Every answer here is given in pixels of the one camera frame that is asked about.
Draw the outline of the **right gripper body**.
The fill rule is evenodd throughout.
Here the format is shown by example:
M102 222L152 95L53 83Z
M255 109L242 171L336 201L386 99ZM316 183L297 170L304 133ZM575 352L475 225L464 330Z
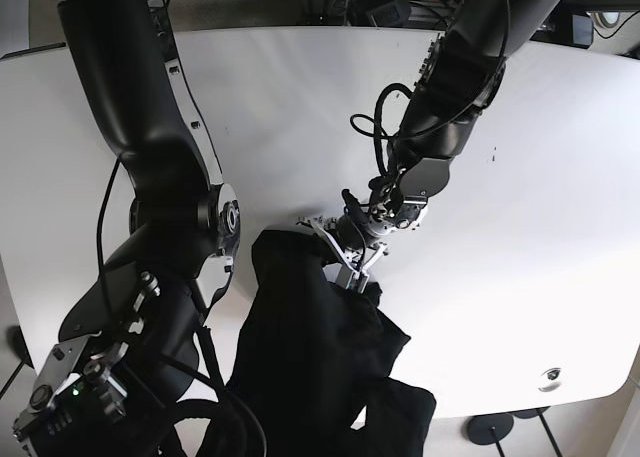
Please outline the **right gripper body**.
M13 433L28 456L182 456L177 409L197 368L193 332L106 327L56 344Z

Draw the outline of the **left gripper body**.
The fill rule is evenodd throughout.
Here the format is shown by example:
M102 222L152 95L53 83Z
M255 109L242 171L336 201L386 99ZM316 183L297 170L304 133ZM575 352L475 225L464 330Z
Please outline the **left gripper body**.
M400 230L419 228L428 206L428 199L424 196L411 196L397 203L362 203L354 196L345 196L343 200L341 216L302 217L298 223L310 228L324 242L339 270L346 266L365 271L370 278L371 267L388 254L385 239Z

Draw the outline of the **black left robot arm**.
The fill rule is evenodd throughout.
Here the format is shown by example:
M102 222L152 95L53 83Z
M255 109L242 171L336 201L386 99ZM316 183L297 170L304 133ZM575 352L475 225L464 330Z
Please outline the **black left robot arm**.
M450 179L452 161L491 105L509 57L528 41L560 0L463 0L434 40L412 88L385 87L368 116L379 174L368 202L343 190L340 218L305 219L333 251L337 285L361 292L387 250L383 238L415 230L431 197Z

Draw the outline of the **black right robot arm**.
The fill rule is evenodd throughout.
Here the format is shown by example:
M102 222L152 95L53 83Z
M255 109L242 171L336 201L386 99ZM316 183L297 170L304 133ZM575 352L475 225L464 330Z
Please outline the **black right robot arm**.
M129 235L99 253L13 432L28 456L179 456L248 449L205 320L226 292L240 216L182 72L166 0L57 0L97 126L131 181Z

